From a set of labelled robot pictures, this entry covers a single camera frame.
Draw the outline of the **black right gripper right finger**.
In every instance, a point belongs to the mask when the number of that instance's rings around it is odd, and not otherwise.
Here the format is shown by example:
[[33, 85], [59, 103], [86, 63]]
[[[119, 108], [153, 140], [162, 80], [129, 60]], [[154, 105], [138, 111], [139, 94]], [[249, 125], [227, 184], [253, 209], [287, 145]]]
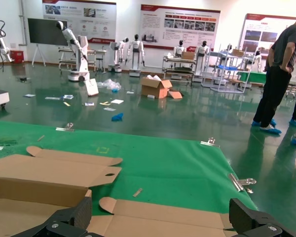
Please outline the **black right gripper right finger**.
[[296, 235], [270, 214], [249, 209], [237, 198], [229, 201], [229, 221], [238, 237], [294, 237]]

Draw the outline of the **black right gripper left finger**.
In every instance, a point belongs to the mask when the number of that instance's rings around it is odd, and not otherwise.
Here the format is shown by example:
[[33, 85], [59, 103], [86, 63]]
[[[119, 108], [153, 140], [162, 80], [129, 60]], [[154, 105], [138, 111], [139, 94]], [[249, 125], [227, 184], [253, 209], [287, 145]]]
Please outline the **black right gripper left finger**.
[[92, 192], [88, 189], [53, 189], [41, 200], [62, 206], [43, 223], [17, 233], [16, 237], [87, 237], [92, 217]]

